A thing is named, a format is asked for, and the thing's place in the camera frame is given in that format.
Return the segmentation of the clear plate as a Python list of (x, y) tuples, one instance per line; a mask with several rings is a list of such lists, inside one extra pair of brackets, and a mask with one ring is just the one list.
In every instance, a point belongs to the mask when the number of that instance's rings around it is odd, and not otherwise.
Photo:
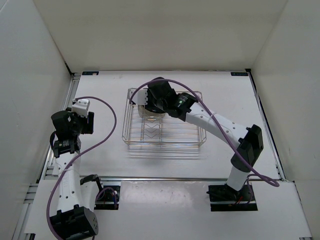
[(152, 123), (161, 120), (166, 115), (165, 113), (151, 112), (147, 110), (144, 105), (138, 105), (138, 114), (141, 119)]

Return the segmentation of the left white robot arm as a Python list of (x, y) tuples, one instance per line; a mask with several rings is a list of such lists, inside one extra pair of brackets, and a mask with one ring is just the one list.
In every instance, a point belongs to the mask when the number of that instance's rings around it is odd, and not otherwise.
[(81, 178), (81, 134), (94, 131), (94, 113), (80, 115), (70, 108), (51, 116), (54, 132), (50, 146), (57, 161), (58, 180), (53, 188), (58, 192), (56, 212), (50, 214), (51, 194), (46, 207), (46, 221), (51, 233), (58, 240), (85, 240), (99, 232), (98, 219), (94, 213), (95, 200), (105, 194), (101, 179), (96, 174)]

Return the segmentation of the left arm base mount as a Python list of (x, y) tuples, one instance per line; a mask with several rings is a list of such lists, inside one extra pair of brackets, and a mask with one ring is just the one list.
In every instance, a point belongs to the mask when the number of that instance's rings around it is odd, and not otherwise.
[(99, 193), (95, 202), (95, 210), (118, 210), (120, 205), (121, 185), (120, 183), (112, 183), (103, 186), (104, 192)]

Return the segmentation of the black round plate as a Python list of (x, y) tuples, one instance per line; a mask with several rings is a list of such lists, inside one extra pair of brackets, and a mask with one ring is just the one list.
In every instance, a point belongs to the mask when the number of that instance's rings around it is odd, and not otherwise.
[(145, 106), (145, 115), (150, 117), (150, 118), (163, 118), (166, 113), (155, 107), (155, 106)]

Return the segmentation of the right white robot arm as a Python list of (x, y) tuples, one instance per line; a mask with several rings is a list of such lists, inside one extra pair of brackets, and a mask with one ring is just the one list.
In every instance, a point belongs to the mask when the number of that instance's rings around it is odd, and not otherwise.
[(230, 200), (238, 199), (243, 185), (264, 149), (262, 129), (245, 127), (207, 110), (200, 99), (187, 92), (177, 93), (162, 77), (147, 85), (147, 110), (166, 113), (172, 118), (198, 126), (235, 148), (230, 162), (232, 169), (224, 193)]

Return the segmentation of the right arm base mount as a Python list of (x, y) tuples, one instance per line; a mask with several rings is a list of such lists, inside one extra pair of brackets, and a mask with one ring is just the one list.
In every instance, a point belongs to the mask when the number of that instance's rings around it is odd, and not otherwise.
[(251, 185), (244, 185), (240, 191), (235, 191), (226, 184), (209, 185), (206, 193), (209, 195), (212, 212), (258, 211)]

